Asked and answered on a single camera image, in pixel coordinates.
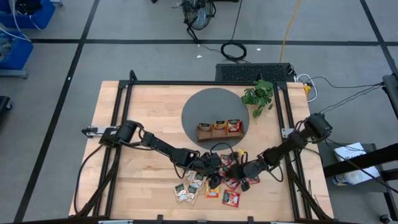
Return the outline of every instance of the wooden tabletop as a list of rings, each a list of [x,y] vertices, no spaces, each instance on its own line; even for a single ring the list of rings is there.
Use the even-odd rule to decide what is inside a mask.
[[[103,82],[96,105],[93,126],[109,126],[113,112],[118,82]],[[127,119],[140,122],[145,129],[155,134],[174,147],[185,147],[201,152],[200,149],[184,133],[181,122],[181,113],[185,102],[195,93],[206,88],[224,88],[243,95],[247,86],[203,86],[203,85],[134,85],[132,88],[131,102]],[[306,118],[310,112],[301,83],[288,83],[289,96],[294,116],[294,121]],[[287,116],[283,93],[280,92],[282,108],[284,110],[285,126]],[[278,146],[282,141],[275,106],[255,121],[249,107],[250,125],[245,137],[234,150],[238,148],[247,151],[249,160],[269,147]],[[87,141],[85,155],[88,156],[98,147],[99,138]],[[308,145],[310,149],[318,150],[316,145]],[[219,154],[228,154],[229,151],[218,151]],[[82,208],[92,193],[96,190],[100,177],[104,149],[94,155],[85,165],[80,179],[78,192],[78,206]],[[323,176],[322,164],[319,156],[313,152],[302,152],[302,163],[306,180],[311,180],[312,195],[316,198],[321,208],[327,215],[333,217],[328,189]],[[293,221],[292,204],[290,201],[285,162],[282,161],[284,181],[275,181],[270,174],[262,172],[261,182],[251,185],[247,192],[236,189],[242,193],[239,208],[223,205],[220,198],[205,198],[204,189],[200,192],[194,205],[185,202],[177,203],[173,187],[181,184],[174,171],[173,164],[168,157],[158,152],[138,151],[124,147],[122,149],[119,165],[118,179],[111,218],[115,219],[156,219],[157,215],[164,215],[165,220],[214,220],[214,221],[245,221],[248,216],[253,216],[255,221]],[[280,178],[278,169],[273,171]],[[221,185],[221,195],[225,189]],[[103,194],[106,201],[108,191]],[[302,198],[297,194],[300,213],[304,217]]]

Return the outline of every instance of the potted plant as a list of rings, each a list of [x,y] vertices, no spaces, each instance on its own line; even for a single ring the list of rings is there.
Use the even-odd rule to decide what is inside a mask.
[[[264,108],[272,108],[272,96],[274,96],[274,85],[264,80],[254,81],[254,88],[244,90],[244,96],[241,97],[242,102],[246,105],[258,105],[253,111],[253,118],[258,118]]]

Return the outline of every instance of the floor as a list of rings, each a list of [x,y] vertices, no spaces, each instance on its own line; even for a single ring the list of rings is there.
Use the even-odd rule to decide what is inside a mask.
[[[34,42],[25,65],[29,78],[0,78],[0,95],[14,104],[0,132],[0,223],[67,216],[86,144],[80,130],[91,123],[103,80],[127,79],[130,69],[140,80],[214,80],[216,64],[231,63],[190,41],[182,12],[172,9],[179,0],[63,2],[45,30],[24,31]],[[218,49],[231,38],[239,4],[216,6],[216,17],[197,34]],[[279,61],[294,6],[294,0],[243,2],[234,39],[246,40],[247,61]],[[284,62],[299,74],[324,76],[335,85],[381,82],[383,75],[397,72],[397,8],[395,0],[302,0]],[[334,89],[323,80],[316,85],[319,96],[310,103],[311,112],[358,91]],[[326,118],[334,141],[377,147],[397,141],[398,121],[382,90]],[[342,221],[378,223],[388,213],[382,194],[330,196]]]

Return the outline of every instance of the small wooden crate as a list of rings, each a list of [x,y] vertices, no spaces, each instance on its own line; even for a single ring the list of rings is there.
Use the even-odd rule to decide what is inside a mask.
[[[228,131],[228,125],[225,127],[225,129],[222,130],[214,129],[213,125],[211,125],[211,131],[202,131],[201,129],[199,129],[199,126],[197,126],[198,142],[243,138],[244,128],[242,121],[239,122],[239,126],[239,132],[233,133]]]

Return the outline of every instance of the gray circular mat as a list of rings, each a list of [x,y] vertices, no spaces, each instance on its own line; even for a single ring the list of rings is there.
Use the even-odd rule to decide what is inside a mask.
[[[249,128],[249,113],[240,97],[222,88],[209,88],[199,91],[189,98],[182,110],[182,126],[187,136],[197,145],[211,149],[219,142],[226,142],[231,147],[242,139],[197,141],[197,125],[199,123],[213,124],[215,121],[240,119],[243,122],[245,134]],[[215,150],[227,149],[227,145],[219,145]]]

